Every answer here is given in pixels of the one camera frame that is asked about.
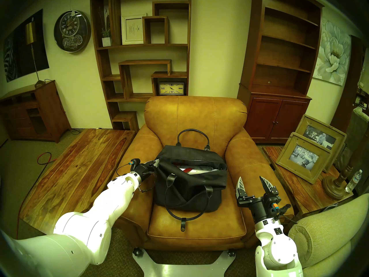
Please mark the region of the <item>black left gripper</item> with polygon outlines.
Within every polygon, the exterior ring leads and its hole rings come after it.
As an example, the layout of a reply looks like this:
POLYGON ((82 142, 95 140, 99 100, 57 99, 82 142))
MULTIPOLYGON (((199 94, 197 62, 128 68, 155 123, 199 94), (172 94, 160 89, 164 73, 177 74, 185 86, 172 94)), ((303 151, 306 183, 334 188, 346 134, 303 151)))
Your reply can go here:
POLYGON ((155 173, 155 168, 159 165, 159 160, 148 161, 145 164, 140 163, 135 166, 135 173, 140 177, 140 181, 144 181, 151 174, 155 173))

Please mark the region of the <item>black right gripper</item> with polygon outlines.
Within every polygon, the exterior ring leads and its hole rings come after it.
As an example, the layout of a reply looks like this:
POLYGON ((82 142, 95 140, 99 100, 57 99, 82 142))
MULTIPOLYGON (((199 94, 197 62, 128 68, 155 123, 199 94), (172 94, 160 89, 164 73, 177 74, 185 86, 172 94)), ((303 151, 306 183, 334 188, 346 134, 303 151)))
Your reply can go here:
POLYGON ((273 208, 273 204, 278 204, 281 201, 277 188, 264 177, 259 176, 259 178, 265 190, 265 194, 259 198, 247 195, 241 177, 236 185, 237 205, 241 208, 248 208, 254 222, 276 217, 277 210, 273 208))

